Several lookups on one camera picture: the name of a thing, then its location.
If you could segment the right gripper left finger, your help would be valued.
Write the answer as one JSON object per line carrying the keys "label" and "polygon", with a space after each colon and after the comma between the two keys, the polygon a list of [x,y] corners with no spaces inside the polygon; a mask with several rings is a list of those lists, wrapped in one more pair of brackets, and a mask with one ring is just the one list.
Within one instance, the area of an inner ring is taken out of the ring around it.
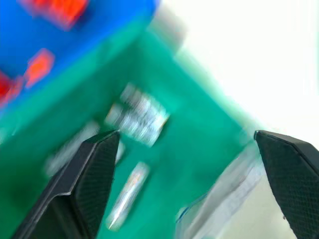
{"label": "right gripper left finger", "polygon": [[107,131],[81,143],[49,181],[13,239],[94,239],[115,174],[120,134]]}

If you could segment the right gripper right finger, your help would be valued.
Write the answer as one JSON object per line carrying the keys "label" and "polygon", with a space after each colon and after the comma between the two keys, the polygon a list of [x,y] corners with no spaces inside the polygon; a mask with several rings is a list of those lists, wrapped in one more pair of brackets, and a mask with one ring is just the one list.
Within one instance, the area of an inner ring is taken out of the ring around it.
{"label": "right gripper right finger", "polygon": [[288,135],[254,134],[272,193],[295,236],[319,237],[319,151]]}

